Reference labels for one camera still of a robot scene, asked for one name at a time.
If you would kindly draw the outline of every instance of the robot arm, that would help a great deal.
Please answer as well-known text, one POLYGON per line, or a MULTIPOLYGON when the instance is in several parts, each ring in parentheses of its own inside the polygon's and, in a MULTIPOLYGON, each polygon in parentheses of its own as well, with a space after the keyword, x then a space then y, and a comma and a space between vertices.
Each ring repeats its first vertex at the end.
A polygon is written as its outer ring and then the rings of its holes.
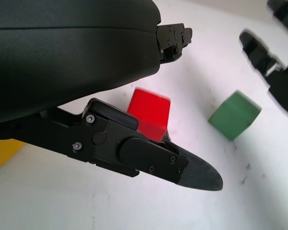
MULTIPOLYGON (((288 29, 288 1, 269 0, 268 7, 274 16, 288 29)), ((288 68, 272 54, 255 35, 245 31, 240 35, 243 51, 248 56, 253 67, 258 70, 267 83, 269 91, 278 103, 288 111, 288 68)))
POLYGON ((221 190, 219 173, 138 121, 92 99, 83 113, 57 106, 152 75, 181 57, 192 30, 160 25, 151 0, 0 1, 0 139, 17 139, 135 177, 221 190))

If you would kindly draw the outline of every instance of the red cube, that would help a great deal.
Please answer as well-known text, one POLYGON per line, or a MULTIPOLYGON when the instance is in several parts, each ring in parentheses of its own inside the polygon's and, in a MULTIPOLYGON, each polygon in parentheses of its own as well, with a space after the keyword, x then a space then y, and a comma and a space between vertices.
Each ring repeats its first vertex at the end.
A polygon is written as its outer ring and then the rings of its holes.
POLYGON ((138 130, 149 139, 161 141, 168 129, 170 99, 136 89, 128 113, 139 120, 138 130))

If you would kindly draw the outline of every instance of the green cube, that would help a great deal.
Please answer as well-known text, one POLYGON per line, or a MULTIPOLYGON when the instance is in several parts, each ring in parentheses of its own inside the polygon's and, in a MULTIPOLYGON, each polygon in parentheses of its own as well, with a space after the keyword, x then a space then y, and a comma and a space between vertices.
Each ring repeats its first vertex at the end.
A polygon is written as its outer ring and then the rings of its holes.
POLYGON ((261 110, 251 99, 236 91, 215 111, 209 123, 226 138, 234 140, 254 122, 261 110))

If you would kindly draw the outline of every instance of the yellow block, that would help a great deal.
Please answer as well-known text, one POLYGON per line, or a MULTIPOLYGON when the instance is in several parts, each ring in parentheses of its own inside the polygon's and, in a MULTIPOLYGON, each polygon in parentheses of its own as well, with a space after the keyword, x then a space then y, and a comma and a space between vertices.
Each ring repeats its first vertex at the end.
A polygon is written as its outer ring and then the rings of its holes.
POLYGON ((0 140, 0 167, 4 165, 25 143, 14 139, 0 140))

